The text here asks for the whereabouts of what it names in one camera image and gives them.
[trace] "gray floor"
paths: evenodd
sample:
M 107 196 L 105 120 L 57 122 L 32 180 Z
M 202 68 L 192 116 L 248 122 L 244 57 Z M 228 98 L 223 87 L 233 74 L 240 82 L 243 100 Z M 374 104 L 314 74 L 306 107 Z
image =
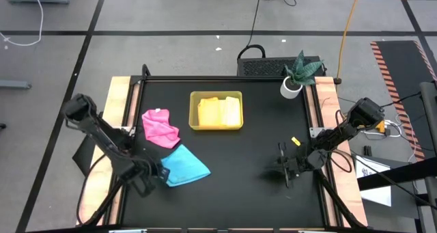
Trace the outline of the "gray floor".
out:
M 341 31 L 353 0 L 261 1 L 256 29 Z M 424 31 L 437 31 L 437 1 L 409 1 Z M 70 0 L 70 5 L 44 5 L 44 29 L 81 30 L 89 22 L 97 0 Z M 179 31 L 249 30 L 256 0 L 105 0 L 96 30 Z M 0 30 L 36 30 L 40 13 L 32 4 L 10 5 L 0 0 Z M 413 31 L 400 0 L 358 0 L 352 31 Z M 30 42 L 33 36 L 14 36 Z M 29 91 L 0 90 L 0 225 L 13 232 L 33 184 L 57 113 L 81 50 L 84 37 L 43 36 L 31 47 L 0 43 L 0 78 L 31 81 Z M 139 74 L 146 63 L 153 75 L 235 75 L 236 57 L 248 36 L 93 36 L 75 92 L 90 95 L 101 109 L 111 77 Z M 371 96 L 379 104 L 391 101 L 369 43 L 417 40 L 416 37 L 348 37 L 343 54 L 343 84 L 339 95 L 350 100 Z M 437 37 L 428 37 L 437 53 Z M 318 55 L 329 75 L 338 66 L 339 36 L 254 36 L 268 57 Z M 248 51 L 245 57 L 259 57 Z M 347 110 L 351 104 L 341 101 Z M 394 108 L 386 110 L 394 119 Z M 83 176 L 71 156 L 83 135 L 62 127 L 55 151 L 27 230 L 72 227 Z M 351 149 L 371 145 L 374 155 L 406 161 L 412 150 L 403 139 L 368 141 L 359 135 Z M 381 230 L 415 232 L 411 219 L 366 212 L 369 224 Z M 428 232 L 434 229 L 427 220 Z

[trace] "wooden frame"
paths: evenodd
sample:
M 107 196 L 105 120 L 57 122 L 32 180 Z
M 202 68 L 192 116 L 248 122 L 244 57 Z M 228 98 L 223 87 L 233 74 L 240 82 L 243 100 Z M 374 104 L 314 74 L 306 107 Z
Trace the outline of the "wooden frame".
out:
M 335 121 L 335 112 L 340 109 L 339 101 L 337 98 L 337 93 L 335 91 L 335 86 L 332 77 L 316 77 L 316 88 L 318 92 L 318 102 L 321 106 L 322 118 L 325 127 L 336 127 L 337 123 Z M 121 126 L 123 121 L 123 114 L 125 106 L 127 103 L 127 96 L 130 86 L 130 77 L 113 77 L 111 85 L 108 91 L 107 102 L 104 107 L 103 119 L 106 120 L 111 126 Z M 312 97 L 312 92 L 310 87 L 306 87 L 309 110 L 311 114 L 311 119 L 313 121 L 313 126 L 318 126 L 314 99 Z M 136 99 L 139 94 L 139 85 L 136 84 L 130 105 L 130 111 L 128 116 L 127 126 L 132 126 L 134 121 L 135 109 L 137 106 Z M 348 142 L 343 142 L 339 149 L 350 153 Z M 96 147 L 94 149 L 94 155 L 92 163 L 102 156 L 102 151 Z M 338 154 L 333 153 L 332 158 L 342 166 L 346 167 L 348 164 L 346 161 Z M 363 202 L 361 200 L 361 194 L 356 181 L 355 171 L 352 166 L 352 172 L 347 173 L 339 169 L 337 166 L 333 165 L 333 173 L 335 179 L 335 186 L 337 192 L 349 210 L 355 215 L 355 217 L 364 225 L 367 225 L 367 219 L 365 216 L 365 211 L 363 207 Z M 111 162 L 108 158 L 104 158 L 97 166 L 94 168 L 92 173 L 89 175 L 85 190 L 83 193 L 79 215 L 82 221 L 86 221 L 92 216 L 94 211 L 99 207 L 101 201 L 106 197 L 109 185 L 111 182 L 112 167 Z M 336 226 L 337 221 L 335 218 L 335 210 L 333 206 L 333 201 L 331 200 L 329 194 L 325 191 L 326 205 L 328 209 L 328 219 L 331 226 Z M 117 213 L 119 209 L 120 191 L 113 200 L 111 215 L 109 217 L 109 223 L 116 223 Z M 343 224 L 348 226 L 348 223 L 343 220 Z

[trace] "yellow plastic bin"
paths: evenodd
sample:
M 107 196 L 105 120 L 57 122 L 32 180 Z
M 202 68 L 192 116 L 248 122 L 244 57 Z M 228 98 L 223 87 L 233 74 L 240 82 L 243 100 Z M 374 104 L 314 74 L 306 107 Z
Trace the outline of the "yellow plastic bin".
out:
M 199 125 L 199 114 L 197 106 L 201 99 L 217 97 L 219 100 L 225 100 L 226 97 L 234 97 L 240 101 L 240 125 L 235 126 L 200 126 Z M 190 95 L 190 116 L 188 119 L 188 124 L 193 130 L 238 130 L 243 126 L 243 95 L 241 92 L 191 92 Z

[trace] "teal towel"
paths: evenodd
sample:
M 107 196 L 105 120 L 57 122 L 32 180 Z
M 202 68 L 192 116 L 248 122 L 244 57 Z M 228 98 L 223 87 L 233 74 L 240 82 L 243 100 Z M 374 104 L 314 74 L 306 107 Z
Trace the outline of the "teal towel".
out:
M 210 170 L 181 144 L 175 152 L 161 159 L 163 167 L 170 170 L 167 184 L 170 187 L 194 182 L 211 174 Z

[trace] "black metal frame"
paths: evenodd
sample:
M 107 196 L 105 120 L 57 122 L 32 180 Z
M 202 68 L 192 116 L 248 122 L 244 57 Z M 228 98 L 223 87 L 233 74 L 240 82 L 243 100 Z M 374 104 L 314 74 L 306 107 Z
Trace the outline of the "black metal frame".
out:
M 229 81 L 234 81 L 234 82 L 264 81 L 264 82 L 271 82 L 271 81 L 282 81 L 283 80 L 283 77 L 151 76 L 149 70 L 147 69 L 147 66 L 145 66 L 145 65 L 143 65 L 143 72 L 142 73 L 143 73 L 143 75 L 141 75 L 141 76 L 131 76 L 131 78 L 130 78 L 130 85 L 129 85 L 128 95 L 127 95 L 127 99 L 126 99 L 126 106 L 125 106 L 124 116 L 123 116 L 123 122 L 122 122 L 123 126 L 127 124 L 128 117 L 129 117 L 128 114 L 130 112 L 130 106 L 132 104 L 133 89 L 134 89 L 134 86 L 138 83 L 139 83 L 140 89 L 139 89 L 139 94 L 138 94 L 138 99 L 137 99 L 137 108 L 135 110 L 135 115 L 134 115 L 134 121 L 133 121 L 134 125 L 138 122 L 139 106 L 141 105 L 141 101 L 143 100 L 144 85 L 148 81 L 151 81 L 151 82 L 168 82 L 168 81 L 226 81 L 226 82 L 229 82 Z M 316 113 L 316 118 L 318 121 L 318 126 L 323 127 L 324 124 L 323 124 L 322 112 L 321 112 L 320 104 L 318 101 L 318 94 L 317 94 L 317 89 L 316 89 L 315 85 L 311 86 L 311 91 L 312 91 L 312 97 L 313 97 L 313 101 L 314 101 L 315 113 Z M 313 127 L 311 114 L 309 112 L 307 91 L 305 89 L 303 89 L 302 92 L 304 94 L 305 111 L 307 113 L 308 125 L 310 127 Z M 333 169 L 332 169 L 332 166 L 330 163 L 327 163 L 326 173 L 328 175 L 329 182 L 333 186 L 334 190 L 337 190 L 335 188 Z M 112 188 L 113 184 L 114 184 L 114 181 L 111 182 L 110 188 Z M 318 193 L 319 193 L 319 199 L 320 199 L 320 212 L 322 215 L 322 221 L 323 221 L 324 227 L 326 227 L 326 226 L 329 226 L 329 218 L 328 218 L 329 215 L 327 213 L 328 210 L 326 207 L 326 198 L 325 198 L 325 194 L 324 194 L 324 187 L 322 186 L 321 182 L 319 182 L 318 185 L 319 185 Z M 121 222 L 123 220 L 125 201 L 126 201 L 126 187 L 123 186 L 122 193 L 120 196 L 119 208 L 118 208 L 118 212 L 117 212 L 116 224 L 121 224 Z M 104 221 L 104 223 L 109 222 L 110 213 L 111 213 L 111 209 L 109 208 L 107 213 L 105 214 L 105 219 L 107 219 L 107 220 Z M 339 212 L 339 209 L 336 206 L 335 206 L 335 217 L 336 217 L 337 225 L 343 226 L 342 216 Z

